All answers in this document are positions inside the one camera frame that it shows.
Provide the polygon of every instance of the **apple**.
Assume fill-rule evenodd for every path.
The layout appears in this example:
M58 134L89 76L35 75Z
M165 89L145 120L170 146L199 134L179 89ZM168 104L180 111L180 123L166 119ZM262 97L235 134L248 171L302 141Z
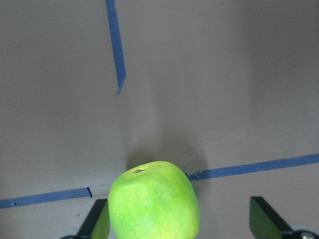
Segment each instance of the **apple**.
M120 175L109 193L118 239L193 239L199 206L193 186L174 164L154 161Z

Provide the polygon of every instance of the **blue tape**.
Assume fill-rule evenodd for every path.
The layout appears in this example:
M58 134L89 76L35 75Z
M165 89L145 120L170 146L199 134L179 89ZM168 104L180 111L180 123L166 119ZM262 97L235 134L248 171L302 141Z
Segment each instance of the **blue tape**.
M4 199L0 200L0 209L81 197L91 198L91 190L89 188L78 188L53 193L44 193L19 198Z
M307 155L296 158L286 158L273 161L266 161L254 164L245 164L239 166L216 168L210 170L200 171L198 173L187 175L190 181L219 178L226 176L233 176L246 173L255 173L273 169L296 167L306 164L319 163L319 154Z
M121 42L121 36L120 36L119 21L118 21L118 16L115 9L115 0L106 0L106 9L108 12L115 69L116 69L116 75L117 75L118 86L119 86L116 92L116 94L118 95L121 92L121 88L126 78L126 70L125 70L122 42Z
M255 173L280 168L296 167L313 163L319 163L319 154L307 155L296 158L279 159L254 164L245 164L232 167L216 168L200 171L192 175L186 175L190 181L196 181L209 178ZM90 188L79 188L60 192L38 194L33 196L4 199L0 200L0 209L81 197L91 198L92 193Z

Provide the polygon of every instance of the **apple stem cavity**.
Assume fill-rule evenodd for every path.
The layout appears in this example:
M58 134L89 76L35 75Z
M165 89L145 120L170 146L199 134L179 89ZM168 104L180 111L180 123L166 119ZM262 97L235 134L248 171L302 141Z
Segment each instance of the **apple stem cavity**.
M144 171L145 169L137 169L137 170L135 170L134 172L135 173L139 173L139 172L142 172L142 171Z

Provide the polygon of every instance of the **gray floor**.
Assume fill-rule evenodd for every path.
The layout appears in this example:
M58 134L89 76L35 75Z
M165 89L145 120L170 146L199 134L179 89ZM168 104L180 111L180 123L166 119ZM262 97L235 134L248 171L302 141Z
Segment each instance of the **gray floor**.
M0 199L95 189L0 210L0 238L77 230L126 169L191 174L319 152L319 2L117 0L119 96L103 0L0 2ZM253 238L249 196L319 231L319 165L195 182L198 239Z

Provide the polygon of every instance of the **metal screw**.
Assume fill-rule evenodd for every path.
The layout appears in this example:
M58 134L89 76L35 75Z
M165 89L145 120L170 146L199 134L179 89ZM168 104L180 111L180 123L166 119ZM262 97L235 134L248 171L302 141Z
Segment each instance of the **metal screw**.
M315 239L315 237L311 233L303 232L301 233L301 239Z

